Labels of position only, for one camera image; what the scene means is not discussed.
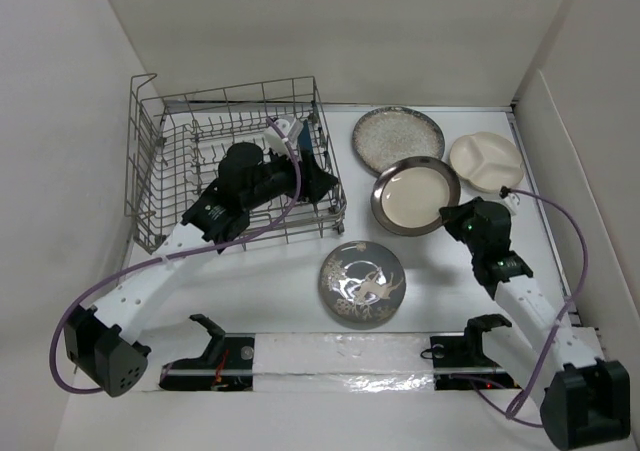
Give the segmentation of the cream plate brown rim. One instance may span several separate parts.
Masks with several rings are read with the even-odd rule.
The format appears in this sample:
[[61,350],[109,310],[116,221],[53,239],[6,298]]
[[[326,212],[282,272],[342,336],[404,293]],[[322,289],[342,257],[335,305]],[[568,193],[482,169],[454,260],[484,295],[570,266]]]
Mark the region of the cream plate brown rim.
[[443,161],[414,156],[402,159],[377,178],[370,197],[375,220],[387,231],[423,236],[443,226],[440,209],[457,206],[461,184]]

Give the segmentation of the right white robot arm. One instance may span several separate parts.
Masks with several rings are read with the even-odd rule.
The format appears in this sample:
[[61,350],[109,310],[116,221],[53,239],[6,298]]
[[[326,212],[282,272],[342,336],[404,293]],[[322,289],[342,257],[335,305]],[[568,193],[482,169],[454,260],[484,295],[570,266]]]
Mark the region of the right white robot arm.
[[476,366],[494,363],[521,388],[505,414],[527,400],[560,450],[624,440],[631,433],[630,377],[618,361],[598,356],[576,334],[568,309],[555,309],[533,271],[511,248],[506,206],[474,198],[440,209],[445,230],[467,246],[477,282],[500,307],[470,319],[457,350]]

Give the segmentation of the blue leaf shaped plate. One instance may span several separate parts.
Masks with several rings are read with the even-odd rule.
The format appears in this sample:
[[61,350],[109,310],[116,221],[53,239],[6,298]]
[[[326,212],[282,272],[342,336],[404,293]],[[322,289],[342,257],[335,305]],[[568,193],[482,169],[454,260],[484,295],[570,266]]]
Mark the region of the blue leaf shaped plate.
[[298,136],[298,147],[303,177],[302,194],[306,201],[316,204],[320,200],[316,181],[317,163],[313,153],[310,127],[307,120],[302,122],[302,130]]

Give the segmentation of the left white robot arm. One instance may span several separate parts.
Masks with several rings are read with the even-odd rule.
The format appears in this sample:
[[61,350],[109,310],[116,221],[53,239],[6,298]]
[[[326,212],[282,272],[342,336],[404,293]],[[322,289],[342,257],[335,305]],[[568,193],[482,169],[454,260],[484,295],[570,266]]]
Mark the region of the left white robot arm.
[[250,213],[285,195],[288,215],[298,202],[316,204],[338,178],[317,163],[309,149],[264,156],[253,143],[229,148],[217,177],[182,215],[167,244],[169,253],[126,268],[80,295],[56,325],[49,367],[56,384],[75,394],[57,369],[57,345],[68,359],[111,397],[127,393],[146,371],[150,348],[138,338],[146,322],[182,281],[209,261],[210,253],[246,244],[274,230],[284,219],[247,234]]

